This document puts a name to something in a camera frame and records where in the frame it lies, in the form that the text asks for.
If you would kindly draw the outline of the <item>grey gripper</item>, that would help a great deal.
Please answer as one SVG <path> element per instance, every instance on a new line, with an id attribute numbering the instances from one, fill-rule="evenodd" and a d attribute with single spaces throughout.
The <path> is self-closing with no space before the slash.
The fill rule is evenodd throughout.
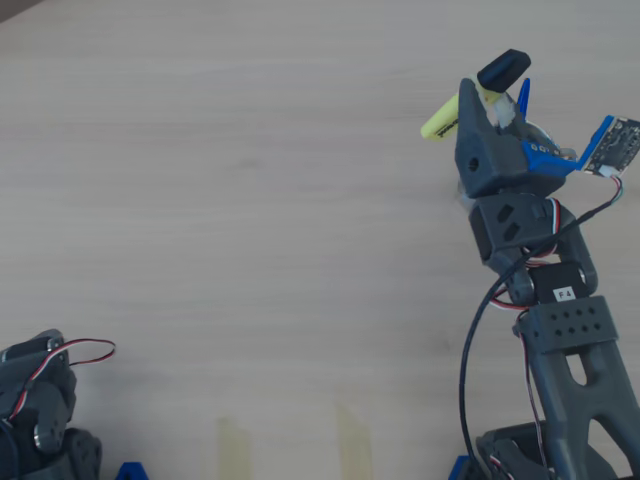
<path id="1" fill-rule="evenodd" d="M 564 186 L 564 178 L 529 170 L 519 141 L 525 139 L 525 120 L 511 96 L 502 94 L 493 108 L 495 128 L 487 117 L 485 90 L 470 77 L 461 80 L 455 163 L 466 195 L 477 199 L 511 192 L 546 197 Z"/>

